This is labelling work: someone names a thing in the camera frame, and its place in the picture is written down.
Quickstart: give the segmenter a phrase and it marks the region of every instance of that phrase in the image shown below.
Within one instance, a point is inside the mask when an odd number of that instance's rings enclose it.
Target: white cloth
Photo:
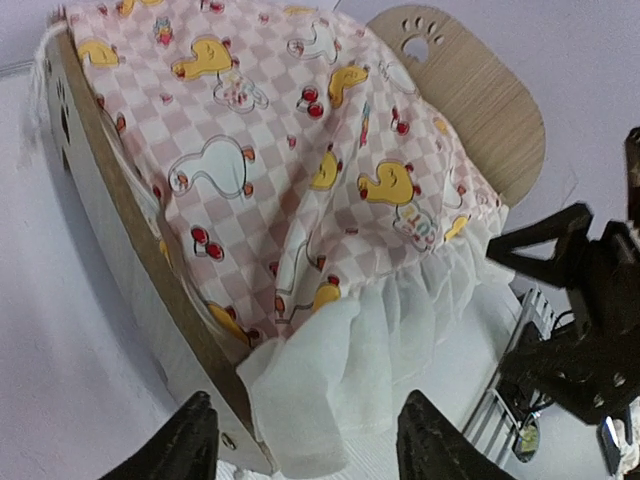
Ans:
[[[421,265],[313,315],[289,340],[267,341],[239,367],[258,438],[289,478],[347,465],[345,440],[395,425],[399,384],[421,373],[479,283],[513,274],[485,259],[493,224],[470,221]]]

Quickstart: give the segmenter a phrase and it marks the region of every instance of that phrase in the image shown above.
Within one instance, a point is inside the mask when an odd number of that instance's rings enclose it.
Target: metal rack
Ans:
[[[538,287],[529,290],[522,300],[522,312],[505,354],[515,348],[529,322],[534,322],[542,338],[547,340],[555,318],[555,313],[541,290]],[[520,422],[497,390],[500,379],[501,375],[496,369],[462,434],[485,457],[504,468],[520,434]]]

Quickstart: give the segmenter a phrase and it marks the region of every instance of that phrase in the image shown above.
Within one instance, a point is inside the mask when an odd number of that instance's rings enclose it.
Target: pink checkered blanket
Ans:
[[[498,214],[451,125],[340,14],[125,0],[67,19],[202,300],[246,343],[290,336]]]

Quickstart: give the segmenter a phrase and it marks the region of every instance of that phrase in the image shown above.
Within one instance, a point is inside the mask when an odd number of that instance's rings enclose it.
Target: wooden headboard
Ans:
[[[455,127],[469,158],[504,202],[520,202],[545,155],[542,116],[525,86],[460,22],[436,8],[392,8],[369,27],[394,50],[423,98]],[[427,42],[426,61],[405,53],[417,37]]]

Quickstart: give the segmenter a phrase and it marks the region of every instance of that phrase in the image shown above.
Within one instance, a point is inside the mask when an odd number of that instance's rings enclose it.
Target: yellow duck print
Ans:
[[[313,299],[313,305],[311,311],[316,313],[326,304],[340,300],[342,297],[340,293],[340,280],[335,275],[329,275],[329,278],[325,283],[318,287],[316,290],[316,296]]]
[[[164,255],[164,258],[167,260],[169,266],[171,266],[171,259],[169,258],[169,247],[167,247],[166,242],[164,240],[160,240],[158,248],[160,248],[160,252],[162,253],[162,255]]]
[[[183,58],[171,66],[182,80],[195,80],[202,75],[215,75],[231,70],[234,60],[229,53],[230,42],[217,38],[199,38],[191,45],[192,58]]]
[[[369,68],[349,65],[337,69],[329,81],[329,102],[331,108],[340,108],[344,103],[344,93],[348,88],[366,81],[369,78]]]
[[[164,2],[164,0],[137,0],[140,3],[142,3],[143,5],[146,5],[148,7],[152,7],[154,5],[160,5],[162,2]],[[133,12],[133,6],[135,5],[136,0],[123,0],[122,2],[118,3],[118,5],[116,5],[116,8],[118,9],[118,12],[120,12],[120,15],[122,15],[123,17],[128,17],[129,15],[131,15],[131,12]]]
[[[329,190],[336,183],[338,173],[342,171],[342,162],[331,151],[332,148],[333,144],[329,145],[318,171],[311,180],[311,188],[314,190]]]
[[[443,135],[449,135],[449,129],[447,128],[447,124],[441,118],[434,118],[433,124]]]
[[[229,330],[238,340],[246,345],[251,345],[249,336],[236,323],[236,311],[233,307],[222,308],[216,303],[207,303],[207,308],[220,325]]]
[[[102,40],[87,40],[78,46],[78,57],[84,60],[89,57],[89,63],[94,67],[116,67],[120,64],[120,58],[115,48],[107,45]]]
[[[285,7],[284,9],[284,14],[285,15],[309,15],[311,13],[316,13],[318,11],[317,8],[311,8],[311,7],[298,7],[298,6],[288,6]]]
[[[458,235],[462,231],[462,229],[467,225],[467,223],[469,223],[469,219],[467,217],[456,218],[453,221],[453,225],[451,226],[451,228],[447,231],[447,233],[444,234],[444,241],[448,242],[453,237]]]
[[[420,194],[420,187],[414,186],[410,172],[411,164],[402,165],[397,162],[381,162],[376,168],[378,181],[367,175],[358,177],[360,198],[371,203],[388,203],[392,206],[408,204],[414,194]]]

